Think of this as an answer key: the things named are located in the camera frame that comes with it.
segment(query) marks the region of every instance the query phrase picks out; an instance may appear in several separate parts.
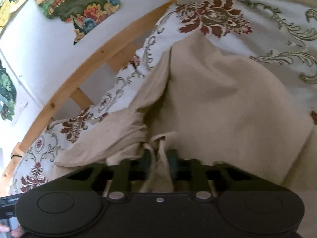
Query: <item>controller screw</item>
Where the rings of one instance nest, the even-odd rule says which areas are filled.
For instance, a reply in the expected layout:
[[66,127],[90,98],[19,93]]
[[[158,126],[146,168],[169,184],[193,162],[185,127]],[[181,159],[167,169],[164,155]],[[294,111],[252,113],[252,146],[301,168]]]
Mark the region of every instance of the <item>controller screw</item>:
[[109,198],[112,200],[119,200],[124,197],[124,194],[121,191],[113,191],[112,193],[109,194]]
[[206,200],[211,197],[211,193],[208,191],[199,191],[196,193],[196,197],[201,200]]

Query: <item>white patterned fabric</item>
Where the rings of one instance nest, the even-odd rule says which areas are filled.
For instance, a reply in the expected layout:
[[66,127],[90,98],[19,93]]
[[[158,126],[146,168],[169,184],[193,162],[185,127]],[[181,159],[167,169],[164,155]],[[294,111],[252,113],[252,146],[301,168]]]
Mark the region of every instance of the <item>white patterned fabric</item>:
[[35,141],[15,170],[11,193],[49,181],[46,175],[58,151],[71,148],[107,114],[127,107],[162,53],[192,31],[202,31],[228,54],[264,65],[317,124],[316,29],[316,10],[282,0],[181,0],[171,5],[102,101],[51,125]]

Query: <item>beige cloth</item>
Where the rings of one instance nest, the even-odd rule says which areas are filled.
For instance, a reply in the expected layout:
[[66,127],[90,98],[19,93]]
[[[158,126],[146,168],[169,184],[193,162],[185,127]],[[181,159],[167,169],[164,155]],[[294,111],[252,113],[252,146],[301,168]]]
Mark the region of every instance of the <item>beige cloth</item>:
[[[177,138],[170,137],[174,132]],[[139,157],[141,143],[149,143],[160,152],[147,190],[172,189],[164,150],[175,147],[181,158],[225,161],[311,192],[317,184],[316,140],[312,119],[271,72],[248,58],[222,55],[197,31],[163,54],[127,109],[59,153],[52,178],[100,160],[117,164]]]

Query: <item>wooden chair frame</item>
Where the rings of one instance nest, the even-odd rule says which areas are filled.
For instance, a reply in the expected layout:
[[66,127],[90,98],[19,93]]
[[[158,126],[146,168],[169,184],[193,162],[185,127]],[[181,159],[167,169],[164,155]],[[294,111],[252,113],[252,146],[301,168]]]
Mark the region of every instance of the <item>wooden chair frame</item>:
[[11,162],[1,176],[0,197],[6,195],[5,188],[9,184],[14,169],[20,160],[19,156],[22,156],[29,149],[64,102],[70,97],[81,108],[92,105],[93,102],[79,86],[104,63],[108,63],[114,72],[118,72],[124,67],[133,58],[134,52],[139,48],[135,45],[134,41],[143,33],[152,29],[170,4],[175,1],[177,0],[169,0],[167,3],[128,25],[109,41],[105,42],[68,77],[39,113],[22,142],[17,144],[13,150]]

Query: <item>finger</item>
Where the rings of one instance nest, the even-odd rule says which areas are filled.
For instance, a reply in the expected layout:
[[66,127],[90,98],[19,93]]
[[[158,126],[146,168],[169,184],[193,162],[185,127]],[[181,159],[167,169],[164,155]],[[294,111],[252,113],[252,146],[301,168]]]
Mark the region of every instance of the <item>finger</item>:
[[10,228],[0,224],[0,232],[2,232],[2,233],[10,232]]
[[13,231],[11,232],[11,235],[12,235],[12,237],[14,237],[14,238],[18,238],[18,237],[21,237],[21,236],[23,235],[23,233],[24,233],[24,232],[23,232],[22,228],[19,227],[19,228],[13,230]]

